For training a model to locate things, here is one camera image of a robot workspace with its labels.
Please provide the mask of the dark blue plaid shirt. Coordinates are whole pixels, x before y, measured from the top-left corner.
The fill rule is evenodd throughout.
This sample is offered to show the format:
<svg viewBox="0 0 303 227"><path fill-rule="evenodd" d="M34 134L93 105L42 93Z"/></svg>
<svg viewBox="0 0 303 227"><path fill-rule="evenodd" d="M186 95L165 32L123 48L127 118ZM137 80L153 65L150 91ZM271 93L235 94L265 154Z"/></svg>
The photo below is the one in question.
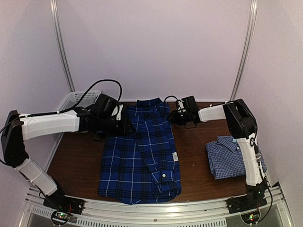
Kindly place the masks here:
<svg viewBox="0 0 303 227"><path fill-rule="evenodd" d="M126 109L135 133L106 140L99 196L135 205L168 202L181 194L179 160L168 113L168 104L160 98L138 100Z"/></svg>

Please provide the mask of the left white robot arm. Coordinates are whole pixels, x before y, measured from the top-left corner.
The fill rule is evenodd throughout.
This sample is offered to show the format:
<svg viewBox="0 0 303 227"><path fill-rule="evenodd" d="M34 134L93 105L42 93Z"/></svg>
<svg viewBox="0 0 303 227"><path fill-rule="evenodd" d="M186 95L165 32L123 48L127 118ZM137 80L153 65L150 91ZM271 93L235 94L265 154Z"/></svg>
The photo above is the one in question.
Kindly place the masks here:
<svg viewBox="0 0 303 227"><path fill-rule="evenodd" d="M135 128L125 115L125 105L114 98L100 94L89 107L79 104L51 113L8 113L0 130L3 164L20 172L44 195L47 202L58 210L65 209L69 199L39 162L27 152L27 145L41 151L45 145L34 145L44 139L64 133L101 132L109 136L125 136L135 133Z"/></svg>

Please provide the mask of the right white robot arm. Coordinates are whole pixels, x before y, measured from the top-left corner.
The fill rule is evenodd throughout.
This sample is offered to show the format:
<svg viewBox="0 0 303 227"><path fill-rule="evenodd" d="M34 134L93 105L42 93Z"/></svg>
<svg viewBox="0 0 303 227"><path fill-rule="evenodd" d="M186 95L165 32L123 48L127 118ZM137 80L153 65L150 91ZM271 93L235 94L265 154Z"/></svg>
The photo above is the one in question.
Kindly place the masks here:
<svg viewBox="0 0 303 227"><path fill-rule="evenodd" d="M246 195L232 201L238 201L249 209L266 205L268 184L257 143L257 121L242 99L201 108L195 98L189 96L176 101L176 110L168 114L167 120L180 126L186 126L188 122L196 125L226 120L230 134L240 147L246 171Z"/></svg>

